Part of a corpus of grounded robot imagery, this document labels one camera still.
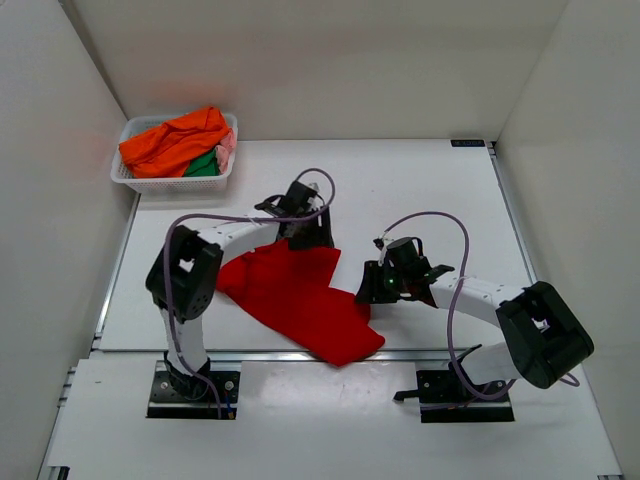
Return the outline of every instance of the green cloth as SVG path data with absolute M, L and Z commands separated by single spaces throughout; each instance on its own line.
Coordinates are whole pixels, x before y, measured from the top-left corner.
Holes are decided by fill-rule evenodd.
M 183 177 L 217 177 L 218 175 L 220 175 L 220 169 L 216 160 L 216 149 L 213 148 L 194 158 Z

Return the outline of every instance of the orange cloth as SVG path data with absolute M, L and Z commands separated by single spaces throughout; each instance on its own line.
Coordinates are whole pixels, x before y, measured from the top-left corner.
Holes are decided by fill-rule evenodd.
M 122 142 L 122 163 L 136 178 L 181 177 L 230 131 L 220 110 L 202 108 Z

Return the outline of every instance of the pile of clothes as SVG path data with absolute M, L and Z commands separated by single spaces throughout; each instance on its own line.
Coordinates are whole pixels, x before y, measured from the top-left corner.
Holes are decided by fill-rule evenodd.
M 136 178 L 214 177 L 229 166 L 236 137 L 215 107 L 174 118 L 120 144 Z

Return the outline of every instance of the black label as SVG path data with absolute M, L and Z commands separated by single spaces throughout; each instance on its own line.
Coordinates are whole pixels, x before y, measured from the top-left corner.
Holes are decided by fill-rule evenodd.
M 451 140 L 452 147 L 484 147 L 484 140 Z

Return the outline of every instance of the pink cloth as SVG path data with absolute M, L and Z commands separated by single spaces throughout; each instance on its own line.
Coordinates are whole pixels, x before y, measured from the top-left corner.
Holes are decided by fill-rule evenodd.
M 238 140 L 236 139 L 236 134 L 231 130 L 227 135 L 225 135 L 220 143 L 216 145 L 216 160 L 218 161 L 218 168 L 220 169 L 220 173 L 225 173 L 227 171 L 227 167 L 229 166 L 229 156 L 231 152 L 233 152 L 238 144 Z

